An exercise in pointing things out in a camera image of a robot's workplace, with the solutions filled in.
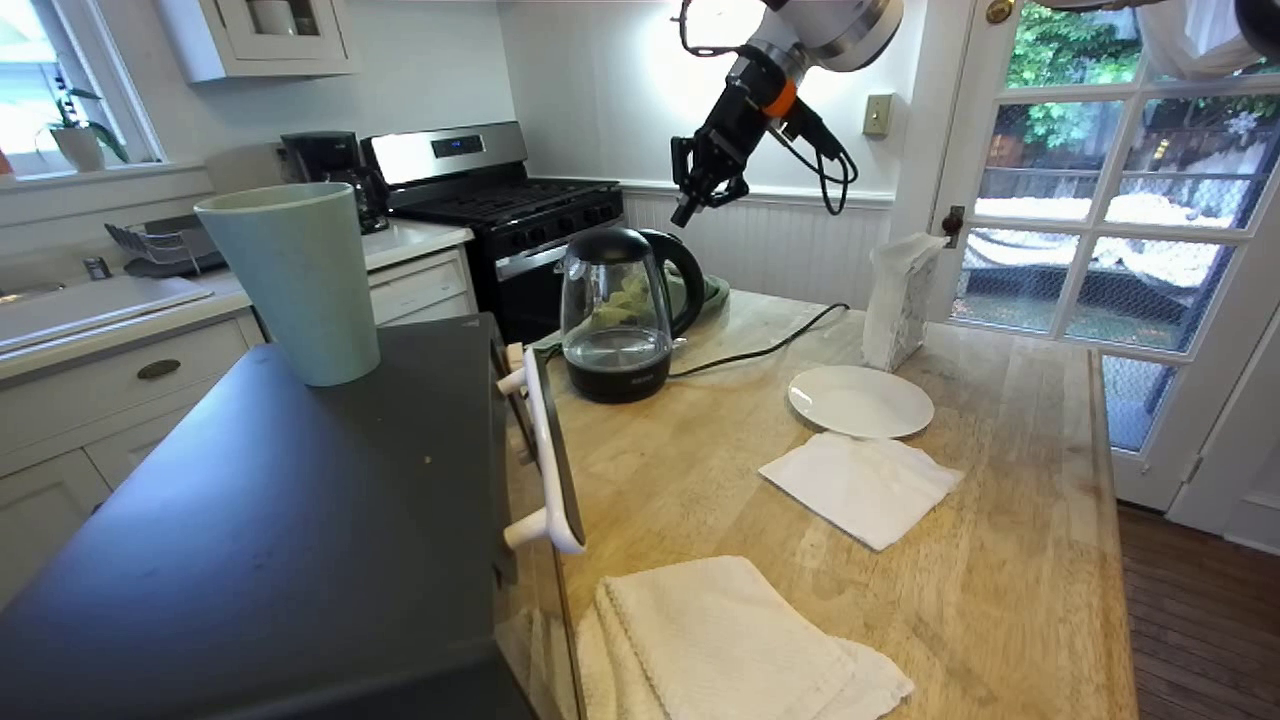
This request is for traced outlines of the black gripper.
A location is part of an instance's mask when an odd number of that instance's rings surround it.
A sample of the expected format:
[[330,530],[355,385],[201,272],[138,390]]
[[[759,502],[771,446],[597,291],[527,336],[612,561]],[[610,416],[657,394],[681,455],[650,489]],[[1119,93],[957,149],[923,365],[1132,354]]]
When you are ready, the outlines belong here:
[[750,194],[750,157],[765,130],[792,111],[792,103],[796,79],[759,48],[739,48],[709,118],[694,136],[673,138],[673,181],[681,187],[681,202],[673,212],[677,228],[689,228],[699,201],[704,209],[723,209]]

